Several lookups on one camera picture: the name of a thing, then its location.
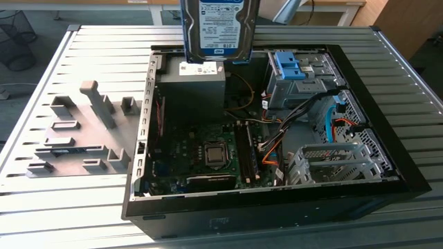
workbench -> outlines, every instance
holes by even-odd
[[[95,79],[111,100],[129,94],[141,100],[151,46],[182,43],[179,26],[70,27],[0,154],[0,247],[442,248],[443,104],[383,34],[367,27],[259,26],[254,43],[342,45],[433,187],[417,199],[345,223],[154,241],[120,219],[126,174],[27,178],[54,120],[54,96]]]
[[[311,2],[298,11],[311,12]],[[341,12],[338,26],[350,26],[366,0],[315,0],[315,12]],[[181,10],[179,0],[0,0],[0,9],[19,10],[149,10],[154,25],[163,25],[162,11]]]

floor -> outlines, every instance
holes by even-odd
[[[66,30],[71,24],[84,25],[153,25],[151,14],[147,11],[63,11],[62,20],[52,20],[51,11],[27,11],[26,15],[39,35],[38,40],[30,45],[36,56],[38,63],[30,70],[23,72],[8,71],[0,65],[0,85],[3,84],[38,84],[51,61],[54,52],[59,46]],[[174,20],[173,13],[163,12],[163,23],[166,25],[181,25]],[[270,21],[262,19],[259,25],[271,25]],[[422,68],[422,76],[437,94],[443,98],[443,84],[441,84],[441,68],[443,68],[443,45],[433,46],[427,42],[411,59],[414,67]],[[34,92],[34,85],[4,86],[11,93],[7,101],[0,101],[0,150],[8,139],[16,121],[27,105]]]

green circuit board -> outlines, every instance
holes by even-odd
[[[155,195],[171,195],[187,192],[187,177],[195,175],[233,175],[237,178],[235,189],[267,187],[271,185],[271,172],[261,165],[261,179],[246,183],[242,179],[242,169],[238,158],[234,124],[214,124],[209,126],[187,126],[166,128],[162,138],[163,156],[154,161],[153,177]],[[258,123],[250,125],[253,141],[262,141],[262,127]],[[226,145],[226,165],[217,169],[207,166],[206,145],[218,143]]]

open computer tower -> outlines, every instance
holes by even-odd
[[[337,45],[154,47],[123,219],[154,238],[357,219],[430,191]]]

mesh trash can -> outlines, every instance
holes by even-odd
[[[0,24],[0,62],[12,71],[35,65],[35,56],[15,26]]]
[[[34,28],[22,10],[0,10],[0,25],[14,26],[27,43],[36,40]]]

